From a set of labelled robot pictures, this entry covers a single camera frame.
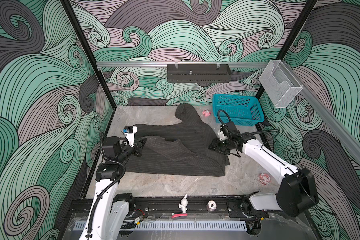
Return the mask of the dark grey pinstriped shirt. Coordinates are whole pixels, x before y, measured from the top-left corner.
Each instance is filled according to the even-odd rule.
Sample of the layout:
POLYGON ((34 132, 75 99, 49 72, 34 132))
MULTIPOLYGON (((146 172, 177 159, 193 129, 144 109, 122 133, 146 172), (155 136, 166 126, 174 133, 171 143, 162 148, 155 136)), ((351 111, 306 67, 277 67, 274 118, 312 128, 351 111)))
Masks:
POLYGON ((217 138, 190 104, 177 107, 180 123, 167 126, 137 125, 136 138, 147 140, 141 157, 131 156, 128 172, 179 176, 223 177, 230 164, 226 155, 209 149, 217 138))

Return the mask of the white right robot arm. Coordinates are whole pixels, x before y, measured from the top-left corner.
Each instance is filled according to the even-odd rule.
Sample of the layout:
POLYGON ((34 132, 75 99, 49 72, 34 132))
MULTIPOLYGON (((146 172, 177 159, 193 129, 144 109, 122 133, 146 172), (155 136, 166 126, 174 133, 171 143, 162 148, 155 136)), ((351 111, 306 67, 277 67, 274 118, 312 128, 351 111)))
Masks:
POLYGON ((250 208, 256 211, 281 211, 290 217, 319 203, 314 174, 299 169, 267 149, 252 133, 240 133, 233 122, 222 124, 209 146, 210 150, 230 155, 232 150, 243 153, 262 166, 280 185, 277 193, 253 194, 250 208))

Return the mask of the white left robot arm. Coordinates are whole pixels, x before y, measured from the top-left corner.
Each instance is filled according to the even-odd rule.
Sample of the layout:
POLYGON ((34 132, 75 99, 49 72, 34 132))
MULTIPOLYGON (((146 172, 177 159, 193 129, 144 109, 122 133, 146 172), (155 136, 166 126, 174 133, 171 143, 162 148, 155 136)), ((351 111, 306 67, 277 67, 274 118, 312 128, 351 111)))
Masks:
POLYGON ((80 240, 116 240, 125 218, 134 211, 132 194, 117 194, 131 156, 140 157, 146 138, 128 141, 101 136, 103 163, 96 171, 95 196, 80 240))

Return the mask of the small pink toy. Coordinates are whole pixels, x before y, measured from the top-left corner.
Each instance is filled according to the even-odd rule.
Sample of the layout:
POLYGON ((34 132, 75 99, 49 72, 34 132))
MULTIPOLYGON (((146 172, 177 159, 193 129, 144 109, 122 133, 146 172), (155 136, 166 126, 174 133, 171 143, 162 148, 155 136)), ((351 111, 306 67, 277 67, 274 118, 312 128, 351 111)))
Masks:
POLYGON ((202 111, 202 115, 203 115, 204 117, 209 117, 211 114, 212 114, 212 113, 211 113, 211 111, 209 111, 209 110, 203 110, 203 111, 202 111))

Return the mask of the teal plastic basket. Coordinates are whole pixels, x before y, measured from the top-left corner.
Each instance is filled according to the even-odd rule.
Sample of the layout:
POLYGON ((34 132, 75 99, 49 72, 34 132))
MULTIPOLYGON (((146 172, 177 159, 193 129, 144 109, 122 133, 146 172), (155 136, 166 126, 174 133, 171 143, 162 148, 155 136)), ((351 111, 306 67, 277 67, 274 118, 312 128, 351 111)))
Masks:
POLYGON ((255 97, 215 94, 213 114, 216 123, 221 124, 217 115, 218 110, 228 113, 231 121, 237 126, 252 127, 265 120, 260 102, 255 97))

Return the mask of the pink cartoon sticker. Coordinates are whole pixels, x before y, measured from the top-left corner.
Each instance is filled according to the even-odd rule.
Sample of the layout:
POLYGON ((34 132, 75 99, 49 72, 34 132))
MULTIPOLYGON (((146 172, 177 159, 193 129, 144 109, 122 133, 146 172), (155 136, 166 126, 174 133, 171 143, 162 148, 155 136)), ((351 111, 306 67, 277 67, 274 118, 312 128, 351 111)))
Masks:
POLYGON ((270 184, 271 181, 272 181, 272 178, 268 174, 266 174, 266 173, 259 174, 259 182, 261 185, 266 186, 266 185, 270 184))

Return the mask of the white figurine on pink base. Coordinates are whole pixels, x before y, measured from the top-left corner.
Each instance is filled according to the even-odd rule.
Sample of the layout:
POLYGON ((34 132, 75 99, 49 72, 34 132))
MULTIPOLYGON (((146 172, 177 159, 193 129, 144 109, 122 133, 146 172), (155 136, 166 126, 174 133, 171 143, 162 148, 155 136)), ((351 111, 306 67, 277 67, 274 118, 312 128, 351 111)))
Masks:
POLYGON ((188 199, 187 199, 188 195, 185 195, 180 203, 179 203, 179 209, 181 210, 181 213, 173 213, 171 218, 174 220, 174 219, 183 219, 183 218, 186 218, 188 216, 187 214, 187 206, 188 206, 188 199))

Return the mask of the black perforated metal shelf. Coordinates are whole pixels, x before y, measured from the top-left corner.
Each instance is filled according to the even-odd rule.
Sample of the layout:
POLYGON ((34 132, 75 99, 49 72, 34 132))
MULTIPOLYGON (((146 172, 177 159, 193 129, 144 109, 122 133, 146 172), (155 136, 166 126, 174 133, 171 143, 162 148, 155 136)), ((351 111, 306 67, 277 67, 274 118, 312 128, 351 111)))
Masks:
POLYGON ((196 83, 207 87, 212 83, 228 83, 232 72, 226 64, 168 64, 169 83, 196 83))

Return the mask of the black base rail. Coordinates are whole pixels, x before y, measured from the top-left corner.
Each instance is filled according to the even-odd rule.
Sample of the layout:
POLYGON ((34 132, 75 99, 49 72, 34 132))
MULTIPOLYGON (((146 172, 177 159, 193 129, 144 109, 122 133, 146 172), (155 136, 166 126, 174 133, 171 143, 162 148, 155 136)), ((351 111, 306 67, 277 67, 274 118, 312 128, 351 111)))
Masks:
POLYGON ((269 217, 265 210, 255 210, 250 203, 250 195, 133 197, 129 193, 117 194, 113 202, 117 201, 127 202, 127 220, 138 216, 158 219, 170 214, 217 214, 243 221, 259 221, 269 217))

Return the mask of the clear plastic wall holder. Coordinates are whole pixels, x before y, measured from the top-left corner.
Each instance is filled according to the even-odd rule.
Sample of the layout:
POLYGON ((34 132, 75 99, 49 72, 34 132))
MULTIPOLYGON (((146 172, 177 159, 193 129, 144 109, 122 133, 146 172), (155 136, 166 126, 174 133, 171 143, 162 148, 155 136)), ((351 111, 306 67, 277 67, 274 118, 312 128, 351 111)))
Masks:
POLYGON ((259 80, 275 108, 286 108, 303 89, 293 69, 281 60, 271 60, 259 80))

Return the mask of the aluminium rail right wall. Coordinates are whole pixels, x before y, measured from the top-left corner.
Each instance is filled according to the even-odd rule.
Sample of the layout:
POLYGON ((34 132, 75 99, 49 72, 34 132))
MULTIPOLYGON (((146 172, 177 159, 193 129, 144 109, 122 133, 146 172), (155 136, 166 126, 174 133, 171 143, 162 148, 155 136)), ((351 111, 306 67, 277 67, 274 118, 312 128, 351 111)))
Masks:
POLYGON ((349 70, 341 73, 341 69, 330 67, 332 74, 321 74, 287 65, 287 73, 302 86, 303 96, 360 165, 360 86, 353 85, 357 75, 349 70))

